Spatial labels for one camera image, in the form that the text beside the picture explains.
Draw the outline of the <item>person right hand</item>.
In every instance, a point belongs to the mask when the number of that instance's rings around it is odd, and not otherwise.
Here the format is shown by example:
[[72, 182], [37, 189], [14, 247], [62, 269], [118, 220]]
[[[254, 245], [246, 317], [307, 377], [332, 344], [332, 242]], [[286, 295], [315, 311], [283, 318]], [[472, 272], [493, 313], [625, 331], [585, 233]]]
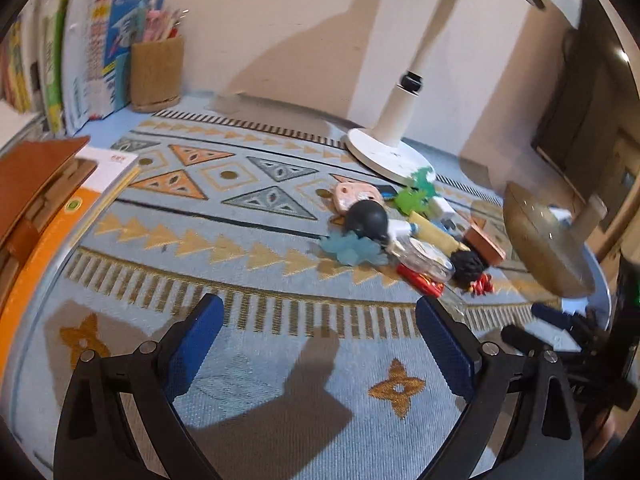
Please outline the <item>person right hand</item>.
[[600, 460], [611, 454], [620, 444], [615, 416], [602, 412], [592, 426], [593, 434], [586, 440], [585, 459]]

